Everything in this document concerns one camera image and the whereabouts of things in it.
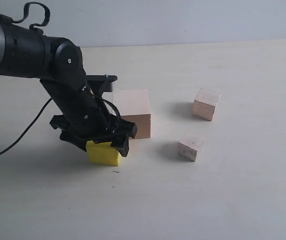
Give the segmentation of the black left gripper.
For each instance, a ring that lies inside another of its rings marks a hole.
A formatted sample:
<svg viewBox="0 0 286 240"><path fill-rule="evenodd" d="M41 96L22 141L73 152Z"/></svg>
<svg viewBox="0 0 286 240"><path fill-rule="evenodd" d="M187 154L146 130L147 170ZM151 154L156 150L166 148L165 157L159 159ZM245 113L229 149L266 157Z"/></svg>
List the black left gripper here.
<svg viewBox="0 0 286 240"><path fill-rule="evenodd" d="M122 157L129 153L129 137L137 135L137 125L122 119L119 110L102 95L91 92L87 80L78 90L54 80L40 80L54 103L61 111L49 124L60 129L61 141L70 143L86 152L87 141L112 141L110 146Z"/></svg>

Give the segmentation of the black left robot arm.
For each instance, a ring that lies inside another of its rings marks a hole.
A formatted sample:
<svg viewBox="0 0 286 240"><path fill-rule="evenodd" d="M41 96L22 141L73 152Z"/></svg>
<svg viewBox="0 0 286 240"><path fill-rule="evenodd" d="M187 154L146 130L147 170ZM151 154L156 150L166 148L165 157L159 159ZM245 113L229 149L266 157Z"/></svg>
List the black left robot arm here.
<svg viewBox="0 0 286 240"><path fill-rule="evenodd" d="M0 14L0 76L39 79L60 109L50 121L60 139L81 150L86 143L109 142L123 157L138 128L121 118L102 95L111 92L115 75L88 75L81 49L69 39L43 35Z"/></svg>

